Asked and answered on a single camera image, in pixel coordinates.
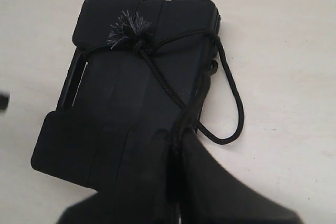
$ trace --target black strap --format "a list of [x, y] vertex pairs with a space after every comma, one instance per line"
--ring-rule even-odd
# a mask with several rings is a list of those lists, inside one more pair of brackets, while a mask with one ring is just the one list
[[[155, 64], [155, 61], [153, 60], [153, 58], [155, 58], [155, 53], [161, 47], [163, 47], [164, 45], [169, 44], [169, 43], [171, 43], [173, 41], [176, 41], [176, 40], [180, 40], [180, 39], [183, 39], [183, 38], [186, 38], [186, 37], [199, 35], [199, 34], [203, 34], [207, 37], [210, 37], [212, 39], [212, 41], [214, 42], [214, 44], [216, 45], [217, 49], [218, 49], [218, 54], [219, 54], [219, 57], [220, 57], [220, 60], [221, 60], [226, 78], [228, 80], [229, 86], [232, 90], [234, 99], [235, 99], [236, 104], [237, 104], [238, 124], [237, 124], [236, 131], [233, 133], [232, 136], [230, 136], [228, 138], [218, 138], [213, 133], [211, 133], [198, 120], [197, 120], [197, 125], [196, 126], [206, 137], [208, 137], [214, 143], [220, 144], [220, 145], [229, 144], [229, 143], [233, 142], [234, 140], [236, 140], [240, 136], [240, 134], [243, 130], [244, 108], [243, 108], [243, 103], [242, 103], [242, 100], [240, 98], [239, 92], [238, 92], [237, 87], [236, 87], [236, 83], [234, 81], [234, 78], [232, 76], [232, 73], [230, 71], [230, 68], [228, 66], [228, 63], [227, 63], [227, 60], [226, 60], [226, 57], [225, 57], [224, 47], [221, 43], [220, 37], [217, 34], [215, 34], [213, 31], [208, 30], [208, 29], [198, 29], [198, 30], [193, 30], [193, 31], [187, 31], [185, 33], [180, 33], [180, 34], [174, 35], [170, 38], [163, 39], [162, 41], [155, 44], [151, 48], [146, 48], [147, 43], [144, 40], [139, 39], [135, 43], [135, 45], [133, 47], [133, 50], [134, 50], [134, 53], [136, 55], [139, 55], [147, 63], [147, 65], [151, 69], [155, 78], [158, 80], [158, 82], [159, 82], [160, 86], [162, 87], [162, 89], [164, 90], [164, 92], [176, 103], [176, 105], [178, 105], [181, 109], [184, 109], [184, 108], [186, 108], [186, 104], [182, 101], [182, 99], [179, 97], [179, 95], [176, 94], [176, 92], [173, 90], [173, 88], [167, 82], [164, 75], [162, 74], [160, 69]], [[114, 47], [111, 48], [111, 45], [109, 43], [106, 43], [106, 44], [102, 44], [102, 45], [93, 46], [91, 48], [88, 48], [86, 51], [83, 52], [83, 55], [85, 56], [86, 60], [88, 60], [88, 58], [94, 52], [102, 51], [102, 50], [113, 50], [113, 49], [114, 49]]]

